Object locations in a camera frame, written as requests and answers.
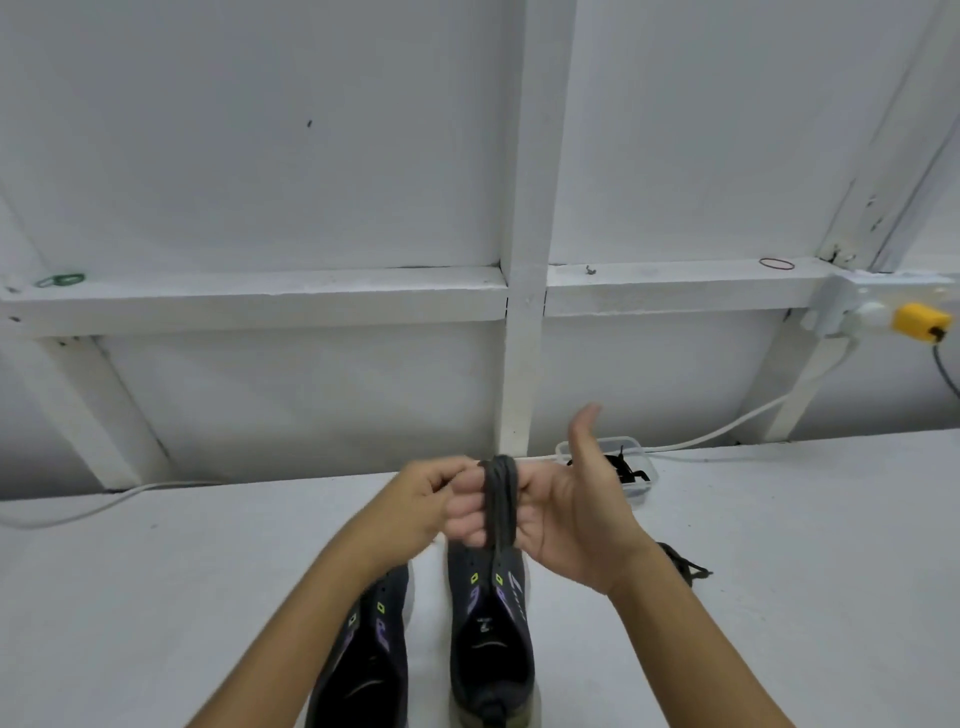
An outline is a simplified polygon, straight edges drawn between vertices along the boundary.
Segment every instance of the white tabletop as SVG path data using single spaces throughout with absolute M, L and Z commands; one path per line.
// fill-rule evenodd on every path
M 720 626 L 798 723 L 956 724 L 960 431 L 660 459 L 637 516 L 715 574 Z M 0 529 L 5 728 L 177 726 L 335 530 L 389 476 L 151 492 L 83 522 Z M 102 496 L 0 504 L 50 517 Z M 446 726 L 443 548 L 415 562 L 410 725 Z M 532 572 L 543 725 L 664 725 L 623 628 Z

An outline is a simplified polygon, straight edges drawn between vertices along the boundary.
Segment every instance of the right hand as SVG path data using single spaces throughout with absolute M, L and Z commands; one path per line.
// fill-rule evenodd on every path
M 519 507 L 516 545 L 545 567 L 609 594 L 635 556 L 656 546 L 634 518 L 613 466 L 593 437 L 600 412 L 589 404 L 570 421 L 573 466 L 547 461 L 517 463 Z M 450 481 L 444 533 L 468 546 L 482 546 L 483 470 Z

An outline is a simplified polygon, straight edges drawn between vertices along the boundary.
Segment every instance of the yellow plug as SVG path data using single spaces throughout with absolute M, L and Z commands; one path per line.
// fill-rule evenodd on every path
M 890 328 L 912 339 L 936 344 L 947 333 L 953 317 L 925 303 L 907 303 L 894 311 Z

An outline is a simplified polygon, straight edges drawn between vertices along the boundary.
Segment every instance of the hand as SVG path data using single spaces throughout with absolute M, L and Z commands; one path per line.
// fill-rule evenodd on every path
M 444 527 L 445 507 L 453 495 L 444 485 L 475 467 L 466 456 L 408 463 L 335 538 L 360 550 L 370 580 L 405 564 L 423 551 Z
M 591 433 L 600 406 L 589 404 L 570 422 L 573 466 L 517 463 L 519 507 L 516 545 L 551 571 L 609 594 L 635 555 L 656 545 L 634 518 L 613 466 Z M 482 546 L 483 470 L 472 468 L 450 483 L 444 533 Z

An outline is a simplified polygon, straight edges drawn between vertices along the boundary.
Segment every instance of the plastic container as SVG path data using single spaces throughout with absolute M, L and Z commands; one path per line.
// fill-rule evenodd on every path
M 597 440 L 597 443 L 605 455 L 616 456 L 622 453 L 630 471 L 636 473 L 634 475 L 636 481 L 633 483 L 624 483 L 623 478 L 620 479 L 623 486 L 623 495 L 630 501 L 630 505 L 636 508 L 646 499 L 650 489 L 660 480 L 660 474 L 657 473 L 657 469 L 654 468 L 654 464 L 647 457 L 640 443 L 632 437 L 601 437 Z M 556 458 L 561 465 L 567 465 L 570 462 L 570 444 L 566 440 L 557 445 Z

